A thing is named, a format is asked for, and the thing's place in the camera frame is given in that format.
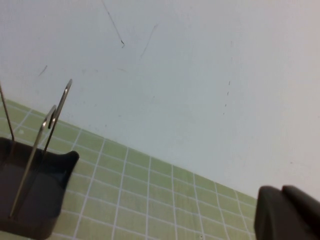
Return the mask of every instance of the white wall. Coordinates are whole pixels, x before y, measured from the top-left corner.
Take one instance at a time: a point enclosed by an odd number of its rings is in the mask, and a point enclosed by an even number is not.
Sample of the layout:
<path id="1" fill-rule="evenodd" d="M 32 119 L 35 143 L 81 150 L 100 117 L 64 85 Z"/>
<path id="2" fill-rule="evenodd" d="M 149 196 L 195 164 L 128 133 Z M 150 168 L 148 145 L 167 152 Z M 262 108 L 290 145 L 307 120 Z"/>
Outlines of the white wall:
<path id="1" fill-rule="evenodd" d="M 62 120 L 253 196 L 320 199 L 319 1 L 104 1 L 123 48 L 101 0 L 0 0 L 6 96 L 46 112 L 72 78 Z"/>

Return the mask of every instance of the green cutting mat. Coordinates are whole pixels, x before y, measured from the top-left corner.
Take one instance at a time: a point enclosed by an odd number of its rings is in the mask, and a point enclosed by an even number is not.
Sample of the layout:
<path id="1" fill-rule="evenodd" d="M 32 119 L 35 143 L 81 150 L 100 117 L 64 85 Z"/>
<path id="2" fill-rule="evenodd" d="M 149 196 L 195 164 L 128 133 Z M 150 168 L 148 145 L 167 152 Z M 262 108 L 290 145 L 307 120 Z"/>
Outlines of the green cutting mat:
<path id="1" fill-rule="evenodd" d="M 45 115 L 7 107 L 16 140 L 33 145 Z M 3 106 L 0 136 L 10 138 Z M 241 192 L 62 121 L 48 150 L 80 154 L 51 240 L 256 239 L 257 202 Z"/>

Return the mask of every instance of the black needle holder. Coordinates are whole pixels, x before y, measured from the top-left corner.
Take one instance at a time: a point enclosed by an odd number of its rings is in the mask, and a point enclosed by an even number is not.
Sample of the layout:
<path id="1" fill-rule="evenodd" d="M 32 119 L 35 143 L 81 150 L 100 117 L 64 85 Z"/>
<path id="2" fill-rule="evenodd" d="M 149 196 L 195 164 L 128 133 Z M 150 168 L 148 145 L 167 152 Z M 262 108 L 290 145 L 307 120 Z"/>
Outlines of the black needle holder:
<path id="1" fill-rule="evenodd" d="M 39 126 L 33 146 L 15 141 L 5 97 L 3 108 L 11 139 L 0 137 L 0 231 L 31 239 L 48 238 L 61 212 L 66 187 L 79 154 L 48 152 L 47 148 L 70 90 L 70 80 L 58 107 Z M 38 148 L 45 128 L 51 129 L 44 149 Z"/>

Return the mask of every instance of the black plastic object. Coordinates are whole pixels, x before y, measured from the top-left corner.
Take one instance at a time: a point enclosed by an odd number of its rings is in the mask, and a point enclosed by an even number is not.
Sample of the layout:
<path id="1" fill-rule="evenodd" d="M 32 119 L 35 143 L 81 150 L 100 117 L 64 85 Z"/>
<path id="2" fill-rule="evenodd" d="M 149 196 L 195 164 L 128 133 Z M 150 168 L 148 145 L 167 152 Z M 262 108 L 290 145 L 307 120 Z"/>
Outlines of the black plastic object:
<path id="1" fill-rule="evenodd" d="M 318 240 L 320 203 L 294 186 L 262 186 L 254 230 L 257 240 Z"/>
<path id="2" fill-rule="evenodd" d="M 79 155 L 46 152 L 42 158 L 43 150 L 37 149 L 13 216 L 8 217 L 31 151 L 32 146 L 0 137 L 0 230 L 42 240 L 56 224 Z"/>

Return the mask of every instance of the scratch mark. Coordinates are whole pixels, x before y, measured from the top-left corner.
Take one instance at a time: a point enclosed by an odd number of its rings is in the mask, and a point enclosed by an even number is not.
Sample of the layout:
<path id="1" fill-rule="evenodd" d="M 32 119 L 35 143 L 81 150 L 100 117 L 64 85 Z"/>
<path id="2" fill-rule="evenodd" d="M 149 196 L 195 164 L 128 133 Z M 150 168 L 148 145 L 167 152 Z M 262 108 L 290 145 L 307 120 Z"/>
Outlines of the scratch mark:
<path id="1" fill-rule="evenodd" d="M 124 69 L 122 69 L 122 68 L 117 68 L 119 71 L 121 71 L 121 72 L 125 72 L 125 73 L 128 73 L 128 71 L 126 71 L 126 70 L 124 70 Z"/>
<path id="2" fill-rule="evenodd" d="M 45 65 L 44 69 L 42 70 L 42 72 L 40 72 L 40 74 L 38 75 L 38 77 L 40 77 L 44 72 L 45 70 L 47 69 L 48 65 Z"/>
<path id="3" fill-rule="evenodd" d="M 120 36 L 120 33 L 119 33 L 119 31 L 118 31 L 118 29 L 117 29 L 117 27 L 116 27 L 116 24 L 115 24 L 114 20 L 113 20 L 112 17 L 111 17 L 111 14 L 110 14 L 110 12 L 109 12 L 109 10 L 108 10 L 108 8 L 107 8 L 104 0 L 101 0 L 101 2 L 102 2 L 102 4 L 103 4 L 103 6 L 104 6 L 105 11 L 106 11 L 106 12 L 108 13 L 108 15 L 109 15 L 109 18 L 110 18 L 110 20 L 111 20 L 111 22 L 112 22 L 112 25 L 114 26 L 114 29 L 115 29 L 116 33 L 118 34 L 118 37 L 119 37 L 121 43 L 123 44 L 122 47 L 121 47 L 121 48 L 123 49 L 123 48 L 125 47 L 125 43 L 124 43 L 124 41 L 122 41 L 122 38 L 121 38 L 121 36 Z"/>
<path id="4" fill-rule="evenodd" d="M 157 24 L 154 25 L 154 27 L 152 28 L 152 31 L 151 31 L 151 33 L 150 33 L 148 42 L 147 42 L 146 45 L 145 45 L 145 48 L 144 48 L 144 50 L 143 50 L 143 52 L 142 52 L 142 54 L 141 54 L 141 56 L 140 56 L 140 59 L 142 59 L 142 57 L 144 56 L 144 54 L 145 54 L 145 52 L 146 52 L 146 50 L 147 50 L 147 47 L 148 47 L 148 45 L 149 45 L 149 42 L 150 42 L 150 40 L 151 40 L 152 34 L 153 34 L 154 31 L 157 29 L 158 25 L 159 25 L 159 24 L 157 23 Z"/>

